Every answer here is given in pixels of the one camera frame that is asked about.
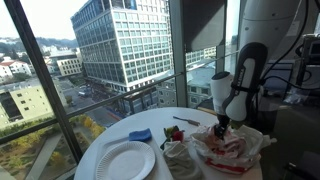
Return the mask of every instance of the street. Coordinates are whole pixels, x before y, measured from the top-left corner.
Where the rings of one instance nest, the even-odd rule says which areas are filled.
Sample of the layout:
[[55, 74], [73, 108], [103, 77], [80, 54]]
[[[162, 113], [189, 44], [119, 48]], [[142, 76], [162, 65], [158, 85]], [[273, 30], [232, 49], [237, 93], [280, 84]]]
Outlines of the street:
[[[66, 108], [67, 113], [82, 109], [95, 103], [92, 100], [91, 96], [86, 98], [78, 96], [79, 91], [83, 91], [83, 88], [73, 87], [72, 83], [69, 80], [60, 81], [60, 86], [62, 88], [63, 94], [65, 96], [71, 96], [74, 103], [74, 107]], [[118, 120], [111, 116], [110, 113], [111, 112], [106, 108], [99, 107], [92, 111], [86, 112], [85, 114], [98, 124], [102, 126], [108, 126], [109, 124], [118, 122]]]

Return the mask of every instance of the blue sponge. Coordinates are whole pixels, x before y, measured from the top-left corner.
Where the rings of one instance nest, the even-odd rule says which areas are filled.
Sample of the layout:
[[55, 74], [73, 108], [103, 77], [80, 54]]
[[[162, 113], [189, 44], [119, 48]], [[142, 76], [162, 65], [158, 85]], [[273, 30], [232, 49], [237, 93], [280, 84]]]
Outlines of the blue sponge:
[[133, 131], [129, 133], [129, 141], [142, 141], [146, 142], [151, 139], [151, 131], [150, 129], [142, 130], [142, 131]]

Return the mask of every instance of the sky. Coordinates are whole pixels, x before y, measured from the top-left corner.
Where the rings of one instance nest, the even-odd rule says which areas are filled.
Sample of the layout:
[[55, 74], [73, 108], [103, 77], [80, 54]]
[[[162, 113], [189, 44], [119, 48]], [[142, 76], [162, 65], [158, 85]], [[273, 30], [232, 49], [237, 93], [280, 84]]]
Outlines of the sky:
[[[88, 0], [21, 0], [36, 37], [75, 39], [70, 18]], [[0, 0], [0, 37], [19, 37], [3, 0]]]

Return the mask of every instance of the black cable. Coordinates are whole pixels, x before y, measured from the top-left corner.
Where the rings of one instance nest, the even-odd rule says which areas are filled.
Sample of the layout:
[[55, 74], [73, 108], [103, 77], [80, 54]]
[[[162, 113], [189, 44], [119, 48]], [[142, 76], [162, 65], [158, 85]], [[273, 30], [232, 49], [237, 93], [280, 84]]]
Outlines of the black cable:
[[267, 74], [270, 72], [270, 70], [271, 70], [272, 68], [274, 68], [274, 66], [275, 66], [276, 64], [278, 64], [284, 57], [286, 57], [286, 56], [290, 53], [290, 51], [294, 48], [294, 46], [297, 44], [297, 42], [299, 41], [299, 39], [300, 39], [300, 37], [301, 37], [301, 35], [302, 35], [305, 27], [306, 27], [307, 21], [308, 21], [309, 0], [306, 0], [305, 6], [306, 6], [306, 11], [305, 11], [305, 15], [304, 15], [303, 25], [302, 25], [302, 27], [301, 27], [301, 29], [300, 29], [299, 34], [297, 35], [296, 40], [293, 42], [293, 44], [290, 46], [290, 48], [289, 48], [278, 60], [276, 60], [276, 61], [270, 66], [269, 69], [267, 69], [267, 71], [264, 73], [264, 75], [262, 76], [261, 79], [266, 78], [266, 76], [267, 76]]
[[310, 71], [305, 70], [305, 72], [309, 73], [309, 77], [307, 79], [303, 80], [302, 82], [309, 81], [311, 79], [311, 77], [312, 77], [312, 73]]
[[320, 90], [320, 88], [311, 88], [311, 89], [302, 88], [302, 87], [296, 86], [296, 85], [290, 83], [289, 81], [287, 81], [287, 80], [285, 80], [285, 79], [283, 79], [283, 78], [281, 78], [281, 77], [278, 77], [278, 76], [269, 76], [269, 77], [267, 77], [265, 80], [267, 81], [268, 79], [271, 79], [271, 78], [280, 79], [281, 81], [286, 82], [287, 84], [289, 84], [289, 85], [291, 85], [291, 86], [293, 86], [293, 87], [295, 87], [295, 88], [297, 88], [297, 89], [301, 89], [301, 90], [306, 90], [306, 91]]

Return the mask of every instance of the knife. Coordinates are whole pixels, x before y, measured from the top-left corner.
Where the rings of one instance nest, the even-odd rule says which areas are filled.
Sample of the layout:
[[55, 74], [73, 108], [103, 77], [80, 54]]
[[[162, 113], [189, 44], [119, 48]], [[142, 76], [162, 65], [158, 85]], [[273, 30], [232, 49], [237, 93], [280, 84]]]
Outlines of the knife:
[[173, 116], [174, 119], [178, 119], [178, 120], [181, 120], [181, 121], [187, 121], [189, 124], [192, 124], [194, 126], [199, 126], [200, 123], [197, 122], [197, 121], [194, 121], [194, 120], [191, 120], [191, 119], [183, 119], [183, 118], [178, 118], [176, 116]]

